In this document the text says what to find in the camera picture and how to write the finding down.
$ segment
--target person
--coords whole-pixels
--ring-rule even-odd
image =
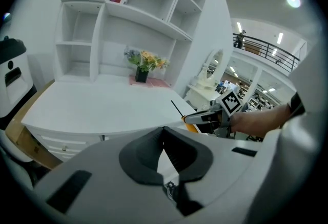
[[[231,117],[231,132],[241,132],[251,136],[265,135],[280,126],[290,118],[305,112],[299,95],[296,93],[288,104],[267,111],[250,113],[236,112]]]
[[[240,91],[240,87],[242,86],[242,83],[237,83],[237,86],[235,86],[235,88],[233,89],[233,91],[238,95],[239,91]]]
[[[227,91],[227,90],[230,90],[231,89],[231,85],[230,85],[230,82],[228,82],[227,84],[227,87],[224,89],[224,93]]]
[[[242,41],[244,39],[244,34],[245,33],[246,33],[246,31],[242,30],[242,32],[239,35],[237,35],[237,37],[236,37],[236,43],[237,43],[237,47],[239,49],[241,49],[241,47],[242,47]]]
[[[224,84],[224,81],[221,81],[220,84],[218,84],[218,86],[216,87],[215,91],[220,93],[221,90],[223,89],[223,84]]]

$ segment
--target yellow flower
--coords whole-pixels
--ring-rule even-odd
[[[150,52],[145,51],[145,50],[141,51],[141,55],[146,59],[148,59],[148,58],[152,59],[154,57]]]
[[[167,64],[167,62],[168,62],[167,60],[160,60],[157,63],[157,67],[163,69],[163,67]]]

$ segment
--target railing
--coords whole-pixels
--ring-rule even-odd
[[[246,50],[263,57],[281,68],[284,68],[288,72],[292,72],[298,66],[299,59],[291,53],[275,45],[246,35],[244,35],[243,41],[240,43],[239,39],[237,39],[237,35],[236,33],[233,34],[235,48]]]

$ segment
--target flower pot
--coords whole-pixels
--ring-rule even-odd
[[[142,72],[140,67],[138,67],[137,72],[135,74],[135,81],[140,83],[145,83],[147,81],[148,73],[149,71]]]

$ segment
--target black slot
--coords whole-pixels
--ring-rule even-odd
[[[246,156],[252,156],[254,157],[257,153],[257,151],[250,150],[250,149],[245,149],[245,148],[234,148],[232,152],[240,153]]]
[[[78,194],[91,177],[91,173],[78,170],[75,171],[69,179],[53,194],[47,204],[57,209],[62,213],[66,213],[70,205],[74,202]]]
[[[13,83],[15,80],[19,79],[22,75],[22,72],[19,67],[16,67],[15,69],[11,70],[5,75],[5,82],[6,87],[8,87],[11,83]]]

